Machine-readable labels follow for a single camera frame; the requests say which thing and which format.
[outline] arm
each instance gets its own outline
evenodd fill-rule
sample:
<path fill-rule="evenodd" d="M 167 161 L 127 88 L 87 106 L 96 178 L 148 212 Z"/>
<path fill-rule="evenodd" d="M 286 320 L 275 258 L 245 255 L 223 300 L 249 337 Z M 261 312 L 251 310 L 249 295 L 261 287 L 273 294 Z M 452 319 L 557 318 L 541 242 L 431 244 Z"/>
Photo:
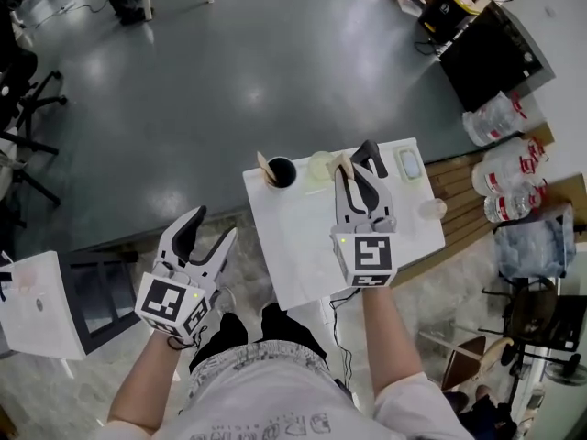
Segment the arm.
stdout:
<path fill-rule="evenodd" d="M 365 289 L 363 312 L 375 397 L 390 384 L 423 371 L 414 342 L 395 307 L 392 289 Z"/>
<path fill-rule="evenodd" d="M 124 421 L 153 435 L 161 427 L 180 351 L 155 331 L 118 390 L 108 422 Z"/>

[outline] gray floor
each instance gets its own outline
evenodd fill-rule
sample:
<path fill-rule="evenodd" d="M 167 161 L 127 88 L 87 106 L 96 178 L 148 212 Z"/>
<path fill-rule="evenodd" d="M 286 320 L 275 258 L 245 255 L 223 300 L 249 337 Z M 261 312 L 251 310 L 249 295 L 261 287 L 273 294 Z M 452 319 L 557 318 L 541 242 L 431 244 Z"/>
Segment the gray floor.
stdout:
<path fill-rule="evenodd" d="M 249 331 L 249 340 L 260 338 L 260 321 L 251 306 L 259 289 L 271 285 L 250 213 L 228 219 L 238 225 L 238 242 L 220 282 L 237 296 L 237 315 Z M 227 220 L 215 221 L 201 230 L 196 254 L 209 249 Z M 143 270 L 150 270 L 157 239 L 143 242 L 141 259 L 135 269 L 136 281 Z M 448 351 L 418 336 L 427 331 L 455 343 L 473 335 L 451 328 L 450 323 L 468 327 L 499 329 L 504 300 L 481 294 L 482 288 L 499 289 L 493 235 L 489 234 L 457 256 L 413 279 L 394 291 L 394 299 L 405 325 L 422 355 L 426 374 L 442 380 Z M 321 302 L 292 309 L 289 314 L 312 330 L 327 352 L 332 374 L 342 378 L 341 354 L 334 344 L 333 315 Z M 211 312 L 205 319 L 209 329 L 204 342 L 218 329 L 219 318 Z M 353 354 L 351 390 L 360 410 L 369 415 L 373 395 L 367 363 L 366 341 L 360 298 L 340 308 L 338 336 L 342 346 Z M 69 362 L 69 374 L 59 360 L 17 354 L 0 360 L 0 404 L 16 423 L 23 440 L 44 438 L 78 440 L 105 422 L 110 402 L 149 337 L 146 324 L 139 323 L 102 346 L 82 362 Z M 494 339 L 488 336 L 489 346 Z M 179 379 L 172 384 L 166 419 L 182 409 L 187 395 L 188 365 L 192 353 L 182 354 L 177 370 Z M 469 395 L 478 383 L 488 384 L 505 401 L 511 390 L 508 368 L 496 364 L 481 380 L 469 381 L 461 388 Z"/>
<path fill-rule="evenodd" d="M 425 36 L 393 0 L 152 0 L 155 19 L 136 27 L 109 5 L 34 27 L 71 1 L 18 12 L 38 77 L 61 70 L 49 93 L 71 100 L 37 123 L 61 154 L 37 153 L 29 170 L 62 205 L 23 187 L 19 257 L 132 236 L 200 204 L 239 208 L 257 150 L 299 158 L 409 137 L 425 160 L 473 149 L 444 72 L 413 48 Z"/>

